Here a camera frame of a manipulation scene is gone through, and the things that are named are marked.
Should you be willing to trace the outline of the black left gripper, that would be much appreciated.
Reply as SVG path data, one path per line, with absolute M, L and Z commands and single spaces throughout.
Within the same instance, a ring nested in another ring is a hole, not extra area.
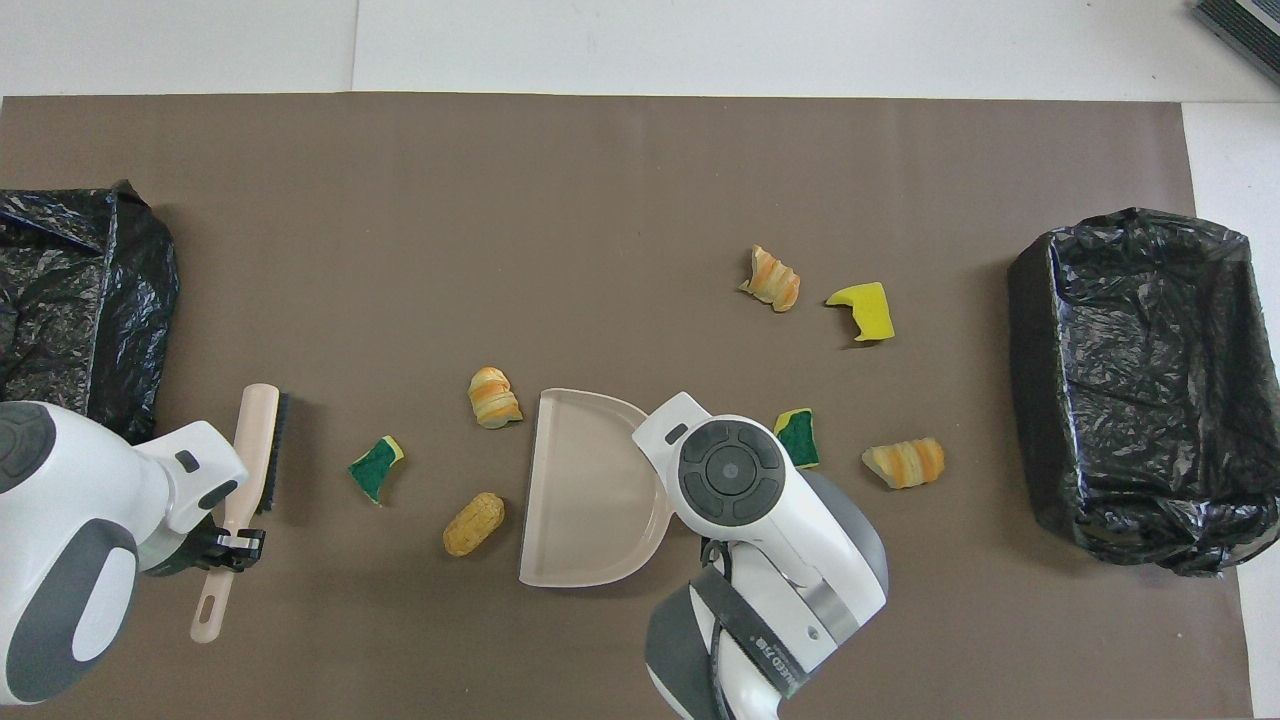
M 202 520 L 166 557 L 145 566 L 140 556 L 140 571 L 147 577 L 173 577 L 191 568 L 242 573 L 261 559 L 265 534 L 252 528 L 232 532 L 214 520 Z

